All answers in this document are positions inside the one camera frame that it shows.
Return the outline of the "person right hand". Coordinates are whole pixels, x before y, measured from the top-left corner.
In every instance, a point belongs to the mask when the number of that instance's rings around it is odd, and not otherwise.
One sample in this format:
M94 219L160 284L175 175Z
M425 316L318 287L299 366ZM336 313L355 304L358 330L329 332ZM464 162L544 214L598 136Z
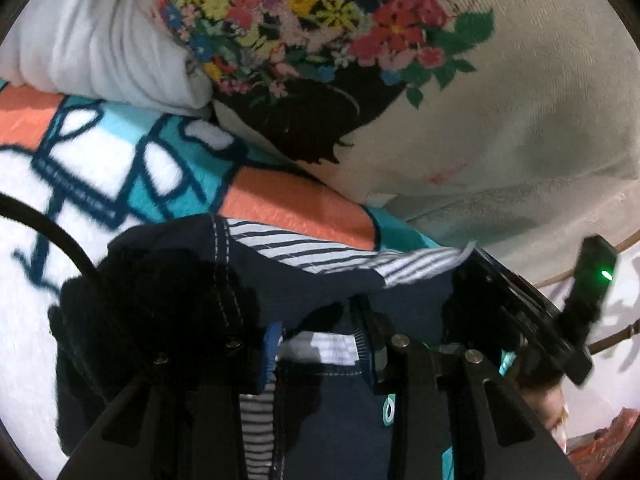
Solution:
M566 422L568 409L560 384L537 388L523 389L521 395L533 410L560 449L567 452Z

